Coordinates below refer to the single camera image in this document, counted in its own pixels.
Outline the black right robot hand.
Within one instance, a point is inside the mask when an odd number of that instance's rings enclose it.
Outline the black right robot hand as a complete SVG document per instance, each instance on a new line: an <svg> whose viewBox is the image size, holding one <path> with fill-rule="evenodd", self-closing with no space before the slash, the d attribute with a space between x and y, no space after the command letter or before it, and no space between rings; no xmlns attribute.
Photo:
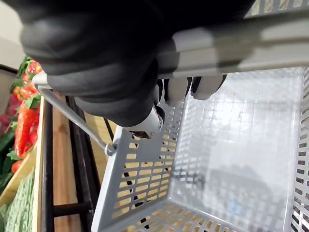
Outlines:
<svg viewBox="0 0 309 232"><path fill-rule="evenodd" d="M49 86L140 138L164 123L156 109L159 45L180 30L242 19L251 0L8 0L25 53Z"/></svg>

